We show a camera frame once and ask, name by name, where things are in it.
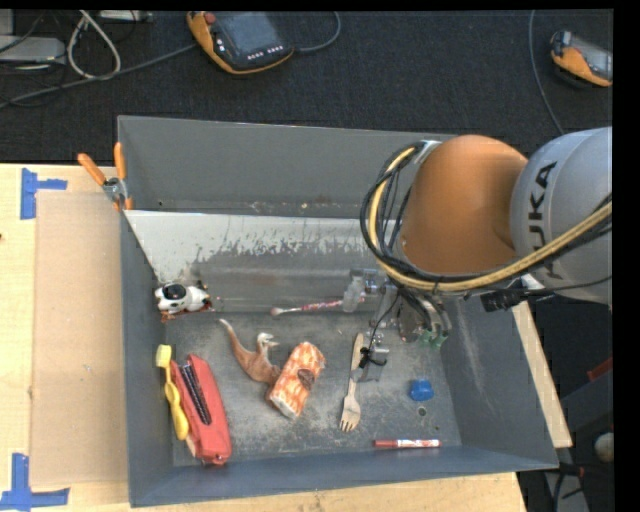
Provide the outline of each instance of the gray bin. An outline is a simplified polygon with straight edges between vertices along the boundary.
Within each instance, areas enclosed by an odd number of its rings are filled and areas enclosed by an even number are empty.
[[[449,300],[453,331],[440,350],[384,329],[389,363],[379,381],[358,385],[362,419],[350,433],[338,424],[352,342],[370,331],[378,298],[355,313],[269,315],[271,306],[341,298],[350,270],[377,268],[359,232],[365,192],[396,150],[449,137],[118,119],[136,208],[121,217],[132,506],[558,466],[511,312]],[[403,172],[398,197],[412,170]],[[153,290],[187,278],[206,282],[223,307],[162,323]],[[281,345],[271,359],[280,365],[305,340],[325,355],[297,420],[269,407],[265,387],[242,372],[220,317],[248,348],[259,332],[274,334]],[[202,466],[175,439],[154,363],[159,343],[172,345],[178,361],[193,352],[209,362],[234,448],[224,466]],[[408,392],[421,377],[435,396],[419,403]],[[438,438],[442,447],[380,450],[376,438]]]

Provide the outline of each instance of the toy dinosaur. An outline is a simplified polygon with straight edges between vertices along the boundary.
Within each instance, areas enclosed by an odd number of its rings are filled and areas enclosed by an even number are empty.
[[[226,327],[233,355],[245,373],[256,382],[266,382],[269,384],[269,389],[271,389],[278,380],[281,371],[279,366],[273,365],[269,361],[269,349],[279,345],[278,342],[272,341],[273,335],[265,332],[258,334],[256,350],[252,352],[242,346],[229,322],[223,318],[220,318],[219,321]]]

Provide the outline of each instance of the white toy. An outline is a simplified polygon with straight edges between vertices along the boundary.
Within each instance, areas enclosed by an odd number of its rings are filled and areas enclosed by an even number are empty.
[[[167,315],[200,311],[211,304],[210,295],[203,286],[169,283],[156,289],[155,296],[158,309]]]

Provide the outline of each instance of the plastic fork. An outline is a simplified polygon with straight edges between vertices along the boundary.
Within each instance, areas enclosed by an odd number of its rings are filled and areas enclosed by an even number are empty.
[[[352,372],[360,363],[360,349],[364,344],[364,334],[358,333],[353,342],[353,354],[351,356],[351,372],[349,372],[349,389],[344,397],[342,405],[342,417],[340,418],[340,430],[351,432],[360,421],[360,404],[356,400],[356,381]]]

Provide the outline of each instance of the red pen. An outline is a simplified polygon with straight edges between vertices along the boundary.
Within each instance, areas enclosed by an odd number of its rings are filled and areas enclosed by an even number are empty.
[[[376,439],[376,448],[438,448],[439,439]]]

